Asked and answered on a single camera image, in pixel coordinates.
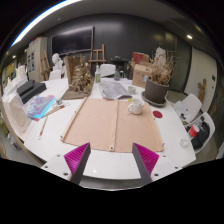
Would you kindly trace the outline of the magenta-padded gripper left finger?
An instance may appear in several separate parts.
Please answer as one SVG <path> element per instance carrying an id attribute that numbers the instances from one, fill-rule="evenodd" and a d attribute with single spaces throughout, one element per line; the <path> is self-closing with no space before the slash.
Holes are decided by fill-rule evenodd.
<path id="1" fill-rule="evenodd" d="M 65 155 L 56 154 L 42 166 L 42 169 L 78 185 L 90 153 L 90 144 L 85 143 Z"/>

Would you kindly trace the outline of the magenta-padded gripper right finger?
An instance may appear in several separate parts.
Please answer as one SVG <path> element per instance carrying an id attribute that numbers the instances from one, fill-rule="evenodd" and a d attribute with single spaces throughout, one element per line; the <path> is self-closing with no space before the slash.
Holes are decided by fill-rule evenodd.
<path id="1" fill-rule="evenodd" d="M 152 183 L 181 170 L 168 156 L 159 156 L 157 153 L 137 143 L 132 145 L 132 154 L 135 158 L 143 185 Z"/>

